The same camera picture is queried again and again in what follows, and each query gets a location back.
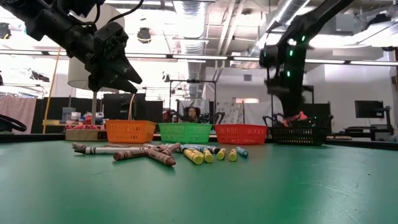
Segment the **red basket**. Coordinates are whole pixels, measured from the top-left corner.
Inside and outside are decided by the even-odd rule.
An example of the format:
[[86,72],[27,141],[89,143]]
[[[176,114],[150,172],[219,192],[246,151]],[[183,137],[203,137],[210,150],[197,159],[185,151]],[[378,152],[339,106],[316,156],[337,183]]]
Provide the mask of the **red basket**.
[[264,144],[267,126],[252,124],[217,124],[217,141],[224,144]]

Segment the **plastic basket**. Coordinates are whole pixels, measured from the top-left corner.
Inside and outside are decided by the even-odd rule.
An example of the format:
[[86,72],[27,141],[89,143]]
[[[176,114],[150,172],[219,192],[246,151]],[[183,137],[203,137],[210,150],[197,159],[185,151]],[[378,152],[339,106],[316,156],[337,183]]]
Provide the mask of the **plastic basket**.
[[154,138],[156,124],[150,121],[107,120],[109,142],[145,143]]
[[272,140],[278,144],[321,146],[326,142],[328,128],[270,128]]
[[217,141],[224,144],[264,144],[267,126],[251,124],[217,124]]
[[161,123],[159,129],[164,142],[207,143],[212,126],[196,123]]

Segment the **window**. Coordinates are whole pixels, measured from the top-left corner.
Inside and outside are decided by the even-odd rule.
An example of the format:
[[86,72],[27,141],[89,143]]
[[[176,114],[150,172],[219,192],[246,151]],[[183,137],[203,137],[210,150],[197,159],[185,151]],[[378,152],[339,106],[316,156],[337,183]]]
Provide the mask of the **window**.
[[233,98],[235,103],[258,103],[259,99],[256,98]]

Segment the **orange basket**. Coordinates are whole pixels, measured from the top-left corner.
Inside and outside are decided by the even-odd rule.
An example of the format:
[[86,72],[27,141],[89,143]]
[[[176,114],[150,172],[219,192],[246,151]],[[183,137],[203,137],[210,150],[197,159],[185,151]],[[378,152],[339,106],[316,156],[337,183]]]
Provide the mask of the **orange basket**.
[[217,124],[217,141],[224,144],[264,144],[267,126],[252,124]]
[[145,143],[154,138],[156,123],[150,121],[107,120],[109,142]]

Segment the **pink fabric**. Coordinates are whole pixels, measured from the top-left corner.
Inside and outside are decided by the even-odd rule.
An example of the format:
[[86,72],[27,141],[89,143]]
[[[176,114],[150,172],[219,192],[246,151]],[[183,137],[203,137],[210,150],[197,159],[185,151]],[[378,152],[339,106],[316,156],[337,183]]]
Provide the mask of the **pink fabric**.
[[12,132],[16,134],[30,134],[30,131],[32,130],[35,106],[35,98],[20,98],[14,96],[0,97],[0,114],[17,119],[27,127],[25,132],[13,129]]

